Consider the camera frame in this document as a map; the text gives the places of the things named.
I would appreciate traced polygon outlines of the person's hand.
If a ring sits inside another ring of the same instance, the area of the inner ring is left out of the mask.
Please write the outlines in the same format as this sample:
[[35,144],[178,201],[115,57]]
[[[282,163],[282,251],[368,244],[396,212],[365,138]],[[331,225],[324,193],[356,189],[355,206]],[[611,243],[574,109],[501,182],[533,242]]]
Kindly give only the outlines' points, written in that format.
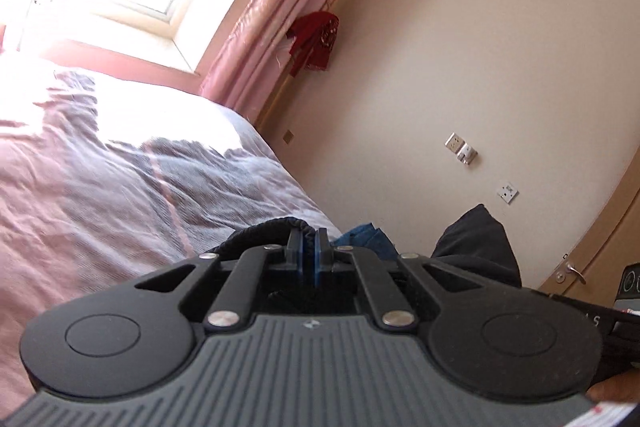
[[591,386],[588,397],[596,402],[638,403],[640,401],[640,369],[629,369]]

